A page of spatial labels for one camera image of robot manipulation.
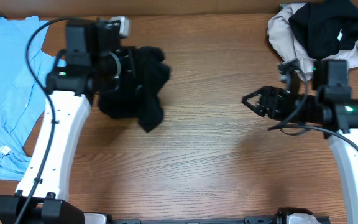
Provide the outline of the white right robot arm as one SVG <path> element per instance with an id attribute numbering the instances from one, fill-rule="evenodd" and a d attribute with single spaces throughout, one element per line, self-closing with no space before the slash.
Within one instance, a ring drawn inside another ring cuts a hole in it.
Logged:
<path id="1" fill-rule="evenodd" d="M 263 86 L 242 98 L 258 116 L 277 121 L 271 130 L 299 136 L 319 131 L 329 142 L 341 178 L 348 223 L 358 223 L 358 99 L 352 98 L 346 60 L 317 60 L 306 79 L 298 60 L 278 67 L 285 88 Z"/>

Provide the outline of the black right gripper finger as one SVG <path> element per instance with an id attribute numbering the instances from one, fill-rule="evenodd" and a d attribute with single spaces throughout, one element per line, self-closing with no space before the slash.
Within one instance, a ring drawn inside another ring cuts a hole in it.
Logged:
<path id="1" fill-rule="evenodd" d="M 247 94 L 242 99 L 243 100 L 248 100 L 249 98 L 253 98 L 253 97 L 256 97 L 256 96 L 264 96 L 264 95 L 267 95 L 269 93 L 269 91 L 270 91 L 269 86 L 263 86 L 263 87 L 259 88 L 258 90 Z"/>
<path id="2" fill-rule="evenodd" d="M 258 102 L 256 102 L 256 104 L 254 105 L 248 102 L 248 99 L 250 98 L 251 96 L 244 96 L 242 98 L 242 104 L 248 107 L 248 109 L 253 111 L 256 115 L 264 117 L 265 116 L 264 108 Z"/>

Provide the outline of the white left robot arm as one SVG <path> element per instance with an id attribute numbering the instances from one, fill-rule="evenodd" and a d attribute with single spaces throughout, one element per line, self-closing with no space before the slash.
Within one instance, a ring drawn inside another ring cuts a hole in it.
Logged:
<path id="1" fill-rule="evenodd" d="M 66 46 L 40 85 L 46 105 L 33 156 L 14 195 L 0 196 L 2 223 L 111 223 L 106 213 L 84 212 L 69 203 L 70 173 L 101 81 L 121 90 L 127 77 L 136 77 L 135 49 L 121 45 L 129 31 L 125 16 L 66 20 Z"/>

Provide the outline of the black shirt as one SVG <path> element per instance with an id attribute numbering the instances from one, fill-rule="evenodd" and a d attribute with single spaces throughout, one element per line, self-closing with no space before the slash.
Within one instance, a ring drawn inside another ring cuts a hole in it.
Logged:
<path id="1" fill-rule="evenodd" d="M 138 118 L 145 132 L 164 119 L 158 93 L 170 78 L 162 49 L 140 47 L 129 56 L 134 67 L 121 68 L 120 78 L 105 81 L 99 92 L 99 109 L 113 119 Z"/>

